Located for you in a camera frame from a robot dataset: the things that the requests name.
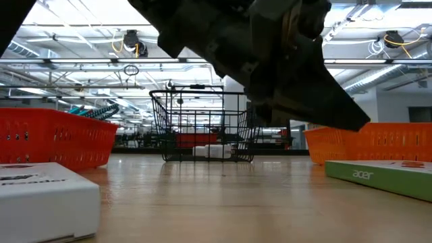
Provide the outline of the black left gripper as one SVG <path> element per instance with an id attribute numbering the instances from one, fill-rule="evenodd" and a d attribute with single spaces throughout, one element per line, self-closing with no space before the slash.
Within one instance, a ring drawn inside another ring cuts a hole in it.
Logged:
<path id="1" fill-rule="evenodd" d="M 245 24 L 257 65 L 243 83 L 269 125 L 288 119 L 357 132 L 371 118 L 325 67 L 321 33 L 330 0 L 206 0 Z"/>

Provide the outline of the small white box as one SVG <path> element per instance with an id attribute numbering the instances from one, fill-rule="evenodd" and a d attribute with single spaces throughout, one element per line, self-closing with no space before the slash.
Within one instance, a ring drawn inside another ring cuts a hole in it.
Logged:
<path id="1" fill-rule="evenodd" d="M 192 149 L 192 155 L 195 157 L 204 157 L 210 159 L 231 159 L 232 147 L 226 144 L 207 144 L 204 146 L 195 146 Z"/>

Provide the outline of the green white acer box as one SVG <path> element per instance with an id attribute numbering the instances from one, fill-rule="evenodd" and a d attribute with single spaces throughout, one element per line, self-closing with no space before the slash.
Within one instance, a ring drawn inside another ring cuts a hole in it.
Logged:
<path id="1" fill-rule="evenodd" d="M 328 177 L 432 203 L 432 162 L 326 161 Z"/>

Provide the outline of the orange plastic basket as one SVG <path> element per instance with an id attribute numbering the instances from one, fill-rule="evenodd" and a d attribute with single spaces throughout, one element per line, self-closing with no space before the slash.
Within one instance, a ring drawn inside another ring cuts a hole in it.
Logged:
<path id="1" fill-rule="evenodd" d="M 320 127 L 304 135 L 319 165 L 332 160 L 432 162 L 432 123 L 368 123 L 358 132 Z"/>

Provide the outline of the red background cabinet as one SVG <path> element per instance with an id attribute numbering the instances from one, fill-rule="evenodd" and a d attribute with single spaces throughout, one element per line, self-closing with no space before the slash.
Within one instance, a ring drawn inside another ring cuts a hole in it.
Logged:
<path id="1" fill-rule="evenodd" d="M 216 144 L 217 140 L 218 140 L 218 134 L 185 133 L 185 134 L 175 135 L 176 146 L 178 148 L 193 148 L 195 146 Z"/>

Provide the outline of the overhead light bar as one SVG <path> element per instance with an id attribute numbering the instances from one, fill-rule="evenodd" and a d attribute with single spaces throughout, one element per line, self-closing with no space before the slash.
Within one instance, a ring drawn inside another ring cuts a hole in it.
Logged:
<path id="1" fill-rule="evenodd" d="M 432 59 L 324 59 L 325 64 L 336 65 L 432 65 Z M 121 58 L 121 59 L 0 59 L 0 64 L 49 64 L 49 63 L 208 63 L 202 58 Z"/>

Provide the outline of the red plastic basket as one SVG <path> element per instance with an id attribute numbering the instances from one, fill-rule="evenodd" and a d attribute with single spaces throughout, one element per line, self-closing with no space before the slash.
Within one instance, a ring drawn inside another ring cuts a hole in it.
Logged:
<path id="1" fill-rule="evenodd" d="M 0 107 L 0 164 L 96 168 L 107 164 L 116 132 L 115 124 L 54 109 Z"/>

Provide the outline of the large white reader box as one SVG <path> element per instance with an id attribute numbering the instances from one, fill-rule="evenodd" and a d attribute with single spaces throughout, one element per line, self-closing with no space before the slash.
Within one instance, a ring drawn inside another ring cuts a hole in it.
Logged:
<path id="1" fill-rule="evenodd" d="M 0 243 L 87 238 L 100 215 L 99 185 L 64 166 L 0 164 Z"/>

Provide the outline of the silver ceiling duct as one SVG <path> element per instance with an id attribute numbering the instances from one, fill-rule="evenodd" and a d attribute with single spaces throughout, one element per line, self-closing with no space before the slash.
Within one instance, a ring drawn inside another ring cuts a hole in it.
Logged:
<path id="1" fill-rule="evenodd" d="M 380 70 L 367 71 L 347 82 L 342 84 L 342 88 L 348 94 L 355 94 L 362 90 L 367 90 L 388 79 L 394 78 L 406 72 L 408 66 L 406 64 L 396 64 L 384 67 Z"/>

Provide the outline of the dark wall screen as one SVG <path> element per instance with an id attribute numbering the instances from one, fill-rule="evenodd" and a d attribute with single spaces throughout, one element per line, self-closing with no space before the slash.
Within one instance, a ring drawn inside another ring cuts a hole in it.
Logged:
<path id="1" fill-rule="evenodd" d="M 410 123 L 430 123 L 432 122 L 432 107 L 409 107 Z"/>

